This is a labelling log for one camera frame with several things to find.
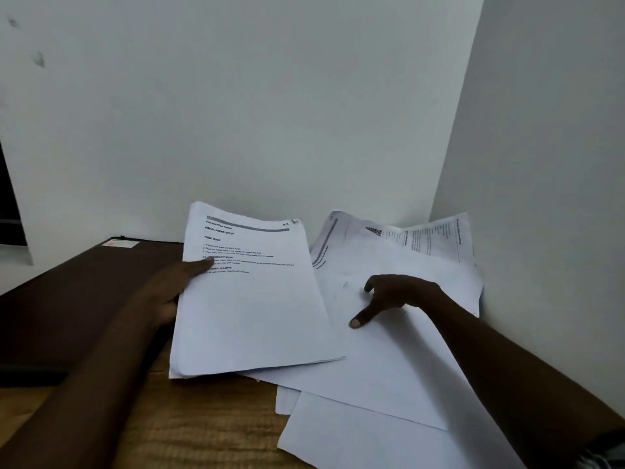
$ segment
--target white wall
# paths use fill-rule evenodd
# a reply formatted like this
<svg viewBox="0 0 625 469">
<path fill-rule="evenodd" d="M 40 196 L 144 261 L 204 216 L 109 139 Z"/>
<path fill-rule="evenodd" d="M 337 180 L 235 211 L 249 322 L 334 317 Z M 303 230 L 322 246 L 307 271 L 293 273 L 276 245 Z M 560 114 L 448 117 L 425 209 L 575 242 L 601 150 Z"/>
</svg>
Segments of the white wall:
<svg viewBox="0 0 625 469">
<path fill-rule="evenodd" d="M 485 0 L 433 218 L 489 323 L 625 415 L 625 0 Z"/>
<path fill-rule="evenodd" d="M 299 216 L 311 241 L 333 207 L 426 220 L 481 3 L 0 0 L 0 139 L 33 260 L 180 241 L 193 200 Z"/>
</svg>

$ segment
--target dark skin arm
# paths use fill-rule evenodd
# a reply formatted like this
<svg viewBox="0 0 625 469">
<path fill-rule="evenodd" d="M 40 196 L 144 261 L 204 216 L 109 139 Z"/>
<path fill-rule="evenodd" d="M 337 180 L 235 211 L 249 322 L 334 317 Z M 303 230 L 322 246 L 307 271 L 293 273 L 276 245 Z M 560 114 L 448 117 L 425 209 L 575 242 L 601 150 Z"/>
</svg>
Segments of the dark skin arm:
<svg viewBox="0 0 625 469">
<path fill-rule="evenodd" d="M 176 263 L 137 290 L 90 355 L 0 448 L 0 467 L 108 467 L 147 347 L 174 320 L 173 299 L 212 265 L 213 259 Z"/>
<path fill-rule="evenodd" d="M 625 420 L 597 397 L 468 313 L 437 284 L 374 275 L 364 290 L 374 290 L 371 303 L 349 326 L 394 307 L 420 307 L 528 468 L 570 469 L 599 436 L 625 429 Z"/>
</svg>

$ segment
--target qr code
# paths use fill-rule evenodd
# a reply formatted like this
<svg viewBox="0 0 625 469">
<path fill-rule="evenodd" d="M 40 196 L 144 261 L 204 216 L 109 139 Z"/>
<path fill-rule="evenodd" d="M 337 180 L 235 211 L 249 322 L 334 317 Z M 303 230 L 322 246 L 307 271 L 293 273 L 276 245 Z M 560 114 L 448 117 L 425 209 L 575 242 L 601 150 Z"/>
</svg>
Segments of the qr code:
<svg viewBox="0 0 625 469">
<path fill-rule="evenodd" d="M 379 229 L 374 229 L 373 227 L 365 227 L 369 232 L 373 232 L 378 237 L 382 236 L 382 231 Z"/>
</svg>

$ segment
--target wooden table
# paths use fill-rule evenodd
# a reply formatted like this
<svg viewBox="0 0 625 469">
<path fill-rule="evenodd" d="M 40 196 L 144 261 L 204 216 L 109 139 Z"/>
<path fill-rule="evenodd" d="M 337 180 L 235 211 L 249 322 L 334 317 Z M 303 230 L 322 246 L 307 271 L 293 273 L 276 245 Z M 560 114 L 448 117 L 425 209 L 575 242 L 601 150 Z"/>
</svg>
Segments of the wooden table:
<svg viewBox="0 0 625 469">
<path fill-rule="evenodd" d="M 311 467 L 276 448 L 288 417 L 274 411 L 275 385 L 231 374 L 171 381 L 170 346 L 148 372 L 114 468 Z M 51 391 L 0 388 L 0 445 Z"/>
</svg>

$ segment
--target stack of paper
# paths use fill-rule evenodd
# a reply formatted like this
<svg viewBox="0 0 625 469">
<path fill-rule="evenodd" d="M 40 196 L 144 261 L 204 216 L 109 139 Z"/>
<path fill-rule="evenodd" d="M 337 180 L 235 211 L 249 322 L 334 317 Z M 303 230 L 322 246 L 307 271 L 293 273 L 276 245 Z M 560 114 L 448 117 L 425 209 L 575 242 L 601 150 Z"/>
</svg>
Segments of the stack of paper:
<svg viewBox="0 0 625 469">
<path fill-rule="evenodd" d="M 183 260 L 215 258 L 181 295 L 171 378 L 343 357 L 315 280 L 304 227 L 194 203 Z"/>
<path fill-rule="evenodd" d="M 276 412 L 292 416 L 279 448 L 319 469 L 523 467 L 423 312 L 348 327 L 371 299 L 367 278 L 387 273 L 435 281 L 478 316 L 466 214 L 397 229 L 333 212 L 311 261 L 346 357 L 244 373 L 280 385 Z"/>
</svg>

